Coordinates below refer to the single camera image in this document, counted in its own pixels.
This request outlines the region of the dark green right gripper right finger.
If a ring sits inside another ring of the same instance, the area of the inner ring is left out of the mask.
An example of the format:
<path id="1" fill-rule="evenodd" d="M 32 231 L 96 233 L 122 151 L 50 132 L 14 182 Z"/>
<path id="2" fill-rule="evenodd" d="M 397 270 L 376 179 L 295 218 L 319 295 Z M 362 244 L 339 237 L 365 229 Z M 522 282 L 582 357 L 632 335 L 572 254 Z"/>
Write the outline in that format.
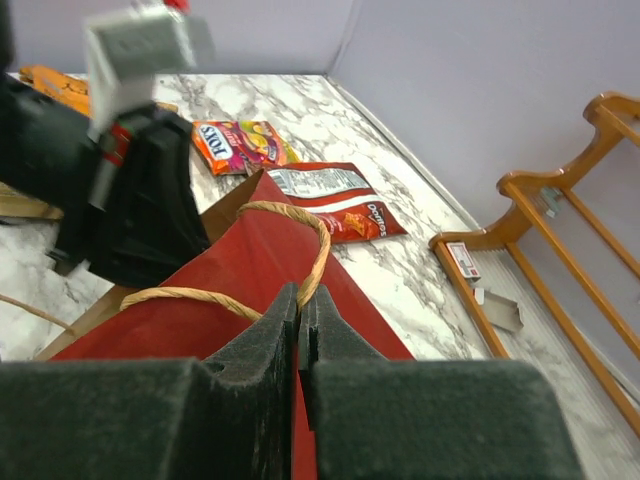
<path id="1" fill-rule="evenodd" d="M 515 360 L 393 361 L 319 287 L 299 372 L 321 479 L 580 479 L 556 395 Z"/>

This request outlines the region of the orange Fox's candy bag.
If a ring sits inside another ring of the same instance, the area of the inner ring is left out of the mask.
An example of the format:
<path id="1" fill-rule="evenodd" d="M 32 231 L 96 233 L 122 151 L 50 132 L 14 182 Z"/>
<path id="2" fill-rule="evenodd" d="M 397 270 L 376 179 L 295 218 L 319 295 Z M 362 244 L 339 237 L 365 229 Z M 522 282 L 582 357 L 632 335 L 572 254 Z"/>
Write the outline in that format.
<path id="1" fill-rule="evenodd" d="M 300 161 L 290 144 L 266 121 L 196 121 L 191 139 L 214 176 Z"/>

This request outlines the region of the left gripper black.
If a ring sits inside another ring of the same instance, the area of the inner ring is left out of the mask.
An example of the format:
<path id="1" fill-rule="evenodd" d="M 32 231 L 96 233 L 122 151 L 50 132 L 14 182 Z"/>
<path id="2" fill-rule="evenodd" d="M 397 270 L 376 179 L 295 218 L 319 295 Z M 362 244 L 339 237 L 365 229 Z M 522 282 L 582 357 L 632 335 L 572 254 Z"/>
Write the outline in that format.
<path id="1" fill-rule="evenodd" d="M 47 251 L 56 273 L 87 260 L 114 284 L 156 286 L 210 246 L 191 189 L 192 124 L 174 112 L 121 117 L 101 215 L 89 196 L 103 150 L 88 130 L 87 116 L 1 76 L 1 181 L 62 211 Z"/>

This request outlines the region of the orange yellow chip bag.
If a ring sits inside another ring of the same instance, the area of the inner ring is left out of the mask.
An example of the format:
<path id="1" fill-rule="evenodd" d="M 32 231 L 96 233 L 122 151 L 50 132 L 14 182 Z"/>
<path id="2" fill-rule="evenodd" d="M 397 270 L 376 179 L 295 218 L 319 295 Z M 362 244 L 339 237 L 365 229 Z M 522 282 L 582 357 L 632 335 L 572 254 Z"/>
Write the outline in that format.
<path id="1" fill-rule="evenodd" d="M 19 69 L 21 81 L 35 90 L 89 116 L 88 82 L 61 73 L 43 65 L 24 66 Z"/>

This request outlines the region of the brown red paper bag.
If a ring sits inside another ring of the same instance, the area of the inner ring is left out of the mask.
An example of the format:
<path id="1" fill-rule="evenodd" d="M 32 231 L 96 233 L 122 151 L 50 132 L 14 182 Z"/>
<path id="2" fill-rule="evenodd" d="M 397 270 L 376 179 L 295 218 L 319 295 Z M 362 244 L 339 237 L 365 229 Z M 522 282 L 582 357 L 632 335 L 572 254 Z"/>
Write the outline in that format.
<path id="1" fill-rule="evenodd" d="M 299 372 L 301 313 L 319 287 L 329 291 L 342 318 L 384 357 L 402 361 L 407 349 L 330 255 L 313 228 L 265 211 L 254 201 L 281 202 L 266 174 L 251 176 L 203 216 L 213 245 L 179 269 L 159 292 L 141 291 L 118 314 L 44 362 L 205 360 L 255 324 L 287 284 L 296 289 L 292 475 L 317 475 L 315 436 Z"/>

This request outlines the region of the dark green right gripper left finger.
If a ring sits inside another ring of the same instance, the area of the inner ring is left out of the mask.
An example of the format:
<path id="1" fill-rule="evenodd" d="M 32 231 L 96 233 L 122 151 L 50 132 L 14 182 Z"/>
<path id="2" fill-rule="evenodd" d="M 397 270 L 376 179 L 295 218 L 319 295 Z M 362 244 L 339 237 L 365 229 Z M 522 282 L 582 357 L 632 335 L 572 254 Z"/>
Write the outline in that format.
<path id="1" fill-rule="evenodd" d="M 8 362 L 5 479 L 288 479 L 296 293 L 205 360 Z"/>

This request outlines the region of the red Doritos chip bag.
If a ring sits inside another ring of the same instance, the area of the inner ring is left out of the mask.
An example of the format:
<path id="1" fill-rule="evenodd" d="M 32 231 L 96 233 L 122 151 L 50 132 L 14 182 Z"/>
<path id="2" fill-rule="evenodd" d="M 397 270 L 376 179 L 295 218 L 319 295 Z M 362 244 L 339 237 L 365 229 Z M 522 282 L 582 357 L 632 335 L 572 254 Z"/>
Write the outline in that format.
<path id="1" fill-rule="evenodd" d="M 335 244 L 407 233 L 352 163 L 293 163 L 267 172 L 293 205 L 324 222 Z"/>

